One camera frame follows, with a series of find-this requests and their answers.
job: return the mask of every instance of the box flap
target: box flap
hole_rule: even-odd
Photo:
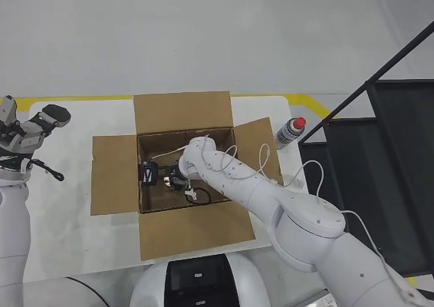
[[[138,211],[136,149],[135,135],[93,137],[91,215]]]
[[[139,228],[142,260],[255,239],[248,211],[233,202],[140,214]]]
[[[228,91],[137,95],[133,105],[138,134],[233,126]]]
[[[275,146],[275,136],[271,132],[270,117],[255,120],[241,126],[234,127],[235,143],[238,145],[239,159],[248,164],[252,169],[260,167],[259,151],[263,143],[270,147],[270,158],[263,168],[263,171],[270,179],[277,180],[283,184],[278,161],[277,148]],[[266,149],[261,154],[263,162],[266,159]]]

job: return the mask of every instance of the cardboard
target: cardboard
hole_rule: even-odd
[[[91,215],[138,210],[136,137],[93,137]]]
[[[228,91],[137,95],[133,105],[138,134],[234,125]]]
[[[234,128],[235,142],[238,145],[239,159],[248,164],[253,170],[260,168],[259,151],[262,144],[270,147],[270,157],[263,171],[270,179],[277,180],[283,184],[280,172],[280,162],[278,161],[277,149],[275,146],[275,136],[271,132],[270,117],[255,120],[251,123],[243,124]],[[266,159],[266,149],[262,149],[262,163]]]
[[[139,227],[142,260],[255,239],[248,211],[233,202],[141,214]]]
[[[137,148],[139,161],[148,161],[150,158],[159,154],[166,154],[175,149],[184,147],[194,137],[202,137],[209,135],[216,145],[217,149],[224,151],[235,144],[234,132],[231,128],[211,128],[201,130],[184,130],[157,134],[143,134],[137,136]],[[171,153],[162,157],[157,157],[156,162],[160,167],[174,166],[176,161],[181,157],[182,150]],[[198,206],[198,204],[190,203],[184,197],[181,191],[169,189],[166,184],[160,179],[164,177],[164,171],[159,171],[159,180],[155,186],[141,186],[139,188],[140,195],[140,213],[157,212],[161,210],[169,210],[176,208],[184,208],[189,206]],[[199,187],[206,190],[210,195],[210,203],[221,203],[229,201],[211,188],[207,183],[201,180],[192,182],[194,188]],[[199,202],[205,203],[209,200],[207,195],[201,190],[196,190]]]
[[[238,158],[254,169],[259,166],[258,150],[267,143],[271,156],[265,172],[283,182],[269,118],[232,127],[229,92],[139,95],[133,103],[136,136],[94,138],[91,214],[137,211],[149,197],[138,181],[137,165],[142,159],[175,150],[193,137],[208,134],[207,130],[213,131],[211,134],[231,130],[238,146]],[[226,150],[229,146],[229,142],[223,142],[218,149]],[[173,163],[180,155],[161,157],[157,163]],[[156,191],[152,198],[159,195],[164,199],[161,195],[166,192]],[[231,201],[140,213],[139,228],[142,260],[255,238],[248,211]]]

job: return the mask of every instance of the red cap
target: red cap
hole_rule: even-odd
[[[302,129],[306,126],[306,119],[303,117],[298,117],[294,120],[294,123],[292,123],[294,125],[295,129]]]

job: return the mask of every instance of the white table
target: white table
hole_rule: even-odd
[[[30,115],[49,103],[33,105]],[[141,261],[138,213],[90,215],[92,136],[134,134],[132,101],[56,104],[66,107],[72,120],[66,127],[55,130],[35,157],[61,171],[66,179],[59,183],[41,169],[34,168],[28,182],[31,249],[25,282],[270,246],[265,228],[250,214],[255,240]],[[235,126],[270,117],[274,133],[291,118],[288,102],[283,97],[233,97],[232,113]],[[278,158],[287,182],[301,166],[298,147],[292,144],[279,151]],[[304,181],[299,190],[306,193],[304,174],[299,178]]]

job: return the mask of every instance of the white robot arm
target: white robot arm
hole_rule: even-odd
[[[190,180],[204,180],[255,214],[266,226],[278,255],[298,270],[318,271],[342,307],[429,305],[379,256],[344,232],[344,216],[335,206],[280,187],[217,151],[211,138],[189,142],[179,171]]]
[[[34,165],[56,179],[62,174],[32,158],[45,137],[71,119],[66,109],[48,105],[32,119],[16,119],[16,101],[6,96],[0,105],[0,306],[23,306],[22,282],[30,249],[30,217],[25,205],[26,182]]]

